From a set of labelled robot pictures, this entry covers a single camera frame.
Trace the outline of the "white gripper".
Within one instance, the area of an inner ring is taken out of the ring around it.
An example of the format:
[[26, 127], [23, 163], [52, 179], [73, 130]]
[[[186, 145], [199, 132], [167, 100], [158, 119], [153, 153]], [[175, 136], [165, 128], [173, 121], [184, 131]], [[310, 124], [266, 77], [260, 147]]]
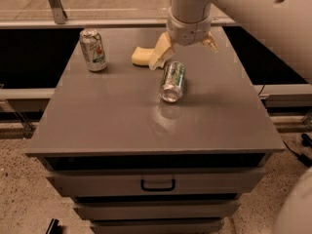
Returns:
[[167, 32], [162, 33], [159, 37], [149, 59], [149, 68], [155, 70], [164, 67], [165, 62], [176, 53], [173, 42], [181, 46], [201, 42], [203, 46], [209, 47], [214, 53], [217, 53], [218, 45], [210, 29], [210, 15], [206, 15], [196, 22], [183, 22], [174, 16], [172, 9], [169, 9]]

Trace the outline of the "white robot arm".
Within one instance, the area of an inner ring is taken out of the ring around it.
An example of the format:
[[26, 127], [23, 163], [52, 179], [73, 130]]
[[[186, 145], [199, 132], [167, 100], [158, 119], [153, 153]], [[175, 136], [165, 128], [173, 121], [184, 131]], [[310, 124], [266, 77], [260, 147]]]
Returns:
[[155, 47], [149, 67], [162, 67], [171, 45], [192, 45], [208, 38], [214, 5], [312, 83], [312, 0], [171, 0], [167, 44]]

